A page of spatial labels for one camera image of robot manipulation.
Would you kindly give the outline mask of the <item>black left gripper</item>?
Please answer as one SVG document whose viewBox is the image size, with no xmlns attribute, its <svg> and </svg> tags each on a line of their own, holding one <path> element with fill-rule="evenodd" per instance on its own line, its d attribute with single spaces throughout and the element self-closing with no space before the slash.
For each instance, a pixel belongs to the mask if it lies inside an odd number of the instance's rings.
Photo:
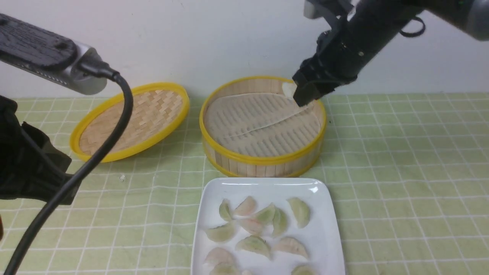
<svg viewBox="0 0 489 275">
<path fill-rule="evenodd" d="M 72 178 L 71 158 L 41 130 L 19 122 L 17 103 L 0 98 L 0 198 L 48 202 Z"/>
</svg>

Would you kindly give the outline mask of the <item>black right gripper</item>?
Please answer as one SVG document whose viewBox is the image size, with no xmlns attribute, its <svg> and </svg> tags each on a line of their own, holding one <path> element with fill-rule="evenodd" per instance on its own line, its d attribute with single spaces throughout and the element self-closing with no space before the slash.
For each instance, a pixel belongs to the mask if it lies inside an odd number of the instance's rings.
<svg viewBox="0 0 489 275">
<path fill-rule="evenodd" d="M 331 29 L 321 34 L 316 53 L 292 80 L 299 107 L 332 93 L 336 85 L 357 79 L 360 71 L 418 14 L 412 0 L 310 0 L 307 17 L 323 17 Z"/>
</svg>

